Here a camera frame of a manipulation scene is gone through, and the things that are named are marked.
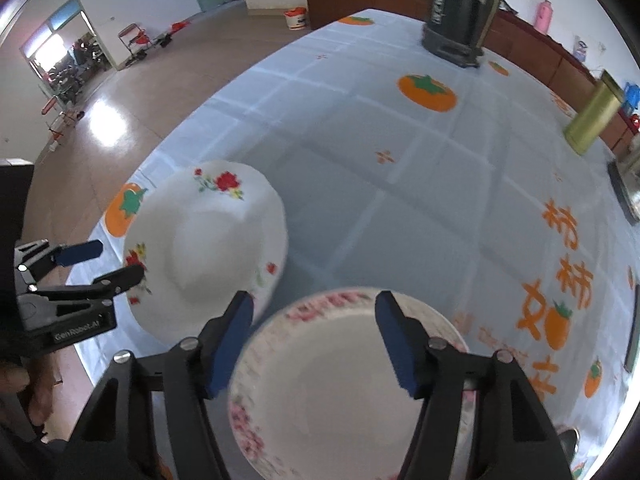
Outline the red folding chair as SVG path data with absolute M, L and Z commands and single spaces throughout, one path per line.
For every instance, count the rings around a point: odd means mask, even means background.
M 136 23 L 127 25 L 118 33 L 118 39 L 129 52 L 125 66 L 142 61 L 153 47 L 153 41 L 146 31 Z

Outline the dark large thermos flask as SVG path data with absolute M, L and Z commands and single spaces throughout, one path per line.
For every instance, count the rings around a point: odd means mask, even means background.
M 477 68 L 500 1 L 432 0 L 423 26 L 423 47 L 462 68 Z

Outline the white plate red flowers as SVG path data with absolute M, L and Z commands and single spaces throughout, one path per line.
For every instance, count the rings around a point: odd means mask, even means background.
M 144 269 L 127 294 L 131 313 L 163 344 L 198 333 L 239 290 L 261 315 L 287 255 L 283 202 L 261 172 L 228 160 L 178 170 L 126 233 L 124 261 Z

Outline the stainless steel electric kettle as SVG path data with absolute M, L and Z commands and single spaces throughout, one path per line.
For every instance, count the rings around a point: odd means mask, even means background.
M 620 206 L 631 224 L 639 223 L 639 136 L 634 136 L 621 158 L 608 164 L 608 174 Z

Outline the white plate pink rim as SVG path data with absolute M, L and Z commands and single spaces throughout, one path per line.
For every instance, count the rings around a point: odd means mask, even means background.
M 273 315 L 229 385 L 240 451 L 264 479 L 393 479 L 421 403 L 398 385 L 374 317 L 378 290 L 320 292 Z

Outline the green gold tumbler bottle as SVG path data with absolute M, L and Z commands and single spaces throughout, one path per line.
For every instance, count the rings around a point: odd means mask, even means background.
M 589 150 L 624 102 L 622 88 L 611 74 L 604 70 L 587 104 L 563 130 L 565 141 L 577 155 L 583 155 Z

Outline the persimmon print tablecloth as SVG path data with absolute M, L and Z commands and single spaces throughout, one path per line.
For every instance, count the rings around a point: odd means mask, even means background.
M 277 190 L 288 256 L 270 311 L 322 289 L 391 288 L 429 304 L 474 352 L 512 351 L 552 419 L 579 431 L 578 479 L 603 469 L 639 402 L 625 366 L 639 231 L 613 155 L 566 143 L 570 108 L 495 53 L 476 70 L 428 54 L 421 25 L 360 12 L 258 62 L 134 170 L 242 162 Z

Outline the black smartphone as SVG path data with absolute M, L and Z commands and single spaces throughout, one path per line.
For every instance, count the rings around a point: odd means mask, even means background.
M 631 374 L 637 359 L 640 338 L 640 286 L 634 288 L 634 310 L 632 311 L 631 330 L 629 334 L 624 370 Z

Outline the blue thermos jug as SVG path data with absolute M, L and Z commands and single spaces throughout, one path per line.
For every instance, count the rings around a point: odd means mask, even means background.
M 638 110 L 640 103 L 640 86 L 638 84 L 632 84 L 627 82 L 624 88 L 625 102 L 624 110 L 628 115 L 631 115 L 635 110 Z

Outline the dark wooden sideboard cabinet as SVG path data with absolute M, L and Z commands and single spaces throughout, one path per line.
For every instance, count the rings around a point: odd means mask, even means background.
M 514 15 L 498 0 L 307 0 L 313 30 L 334 22 L 354 26 L 374 23 L 384 11 L 405 18 L 440 18 L 437 29 L 454 46 L 483 47 L 509 60 L 548 87 L 559 102 L 583 112 L 596 95 L 597 81 L 570 59 L 567 50 Z

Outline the white red plastic bucket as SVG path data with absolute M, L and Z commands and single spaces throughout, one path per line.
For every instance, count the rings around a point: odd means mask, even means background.
M 301 30 L 307 27 L 307 10 L 303 6 L 286 10 L 284 18 L 289 30 Z

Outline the pink thermos bottle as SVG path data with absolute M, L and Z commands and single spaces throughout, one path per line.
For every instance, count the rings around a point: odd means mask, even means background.
M 552 16 L 552 3 L 549 0 L 541 1 L 537 6 L 536 16 L 534 19 L 534 29 L 543 35 L 547 35 Z

